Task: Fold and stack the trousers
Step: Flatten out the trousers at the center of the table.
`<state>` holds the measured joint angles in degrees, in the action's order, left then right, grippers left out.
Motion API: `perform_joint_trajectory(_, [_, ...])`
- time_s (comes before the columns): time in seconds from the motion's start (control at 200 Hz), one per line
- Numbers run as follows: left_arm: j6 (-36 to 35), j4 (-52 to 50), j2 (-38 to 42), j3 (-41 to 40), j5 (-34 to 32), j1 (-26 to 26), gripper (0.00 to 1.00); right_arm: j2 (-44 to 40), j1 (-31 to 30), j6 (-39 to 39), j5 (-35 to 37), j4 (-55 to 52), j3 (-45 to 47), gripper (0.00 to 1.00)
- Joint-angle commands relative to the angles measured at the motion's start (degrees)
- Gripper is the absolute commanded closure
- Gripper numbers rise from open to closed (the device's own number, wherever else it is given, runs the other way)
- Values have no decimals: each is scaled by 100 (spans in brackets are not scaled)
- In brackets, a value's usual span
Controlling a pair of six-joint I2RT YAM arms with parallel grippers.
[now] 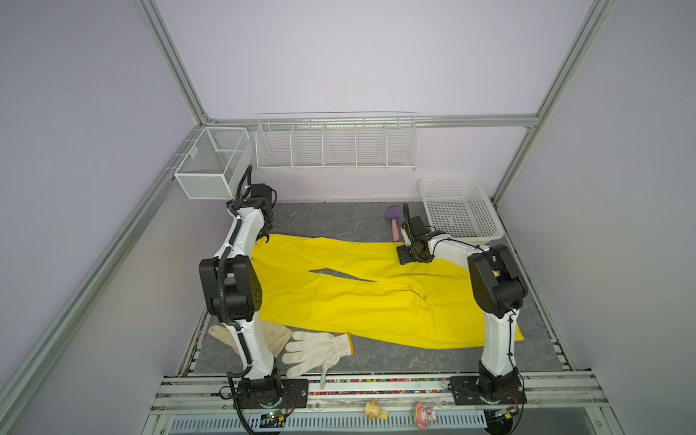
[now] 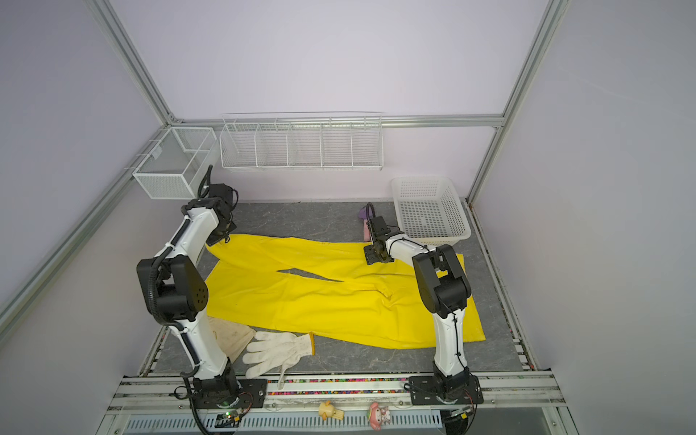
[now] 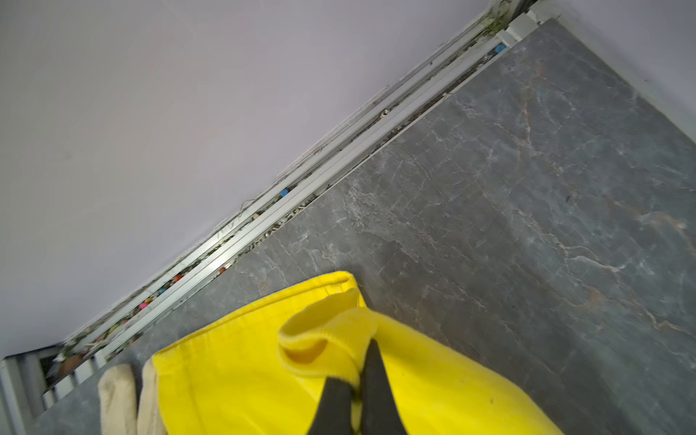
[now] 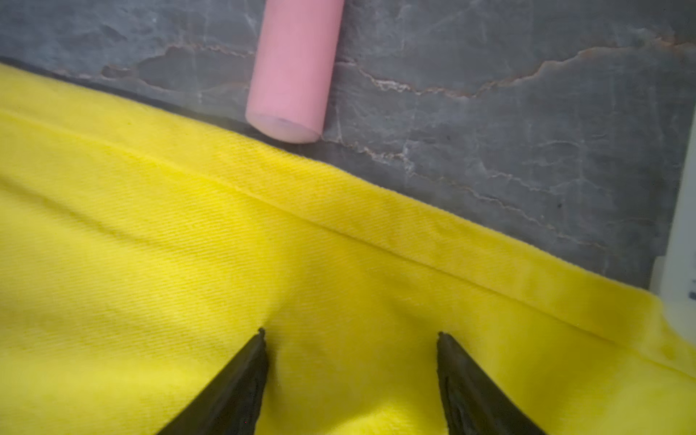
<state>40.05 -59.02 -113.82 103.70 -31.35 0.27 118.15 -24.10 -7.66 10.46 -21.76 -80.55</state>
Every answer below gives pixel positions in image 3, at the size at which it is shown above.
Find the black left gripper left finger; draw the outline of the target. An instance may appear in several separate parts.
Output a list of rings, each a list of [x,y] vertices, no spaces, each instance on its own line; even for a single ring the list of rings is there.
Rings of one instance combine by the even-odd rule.
[[[351,435],[353,387],[327,377],[308,435]]]

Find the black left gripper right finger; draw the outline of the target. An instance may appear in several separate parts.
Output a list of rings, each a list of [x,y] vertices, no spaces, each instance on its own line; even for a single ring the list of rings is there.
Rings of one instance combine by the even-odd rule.
[[[406,435],[393,397],[378,343],[368,345],[361,375],[362,415],[360,430],[364,435]]]

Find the yellow trousers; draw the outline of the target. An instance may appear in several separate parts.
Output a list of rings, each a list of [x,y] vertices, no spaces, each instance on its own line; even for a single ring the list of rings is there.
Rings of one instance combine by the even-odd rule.
[[[335,272],[241,307],[159,351],[159,409],[171,434],[307,434],[327,377],[353,387],[378,343],[407,434],[556,434],[505,377],[366,306]]]

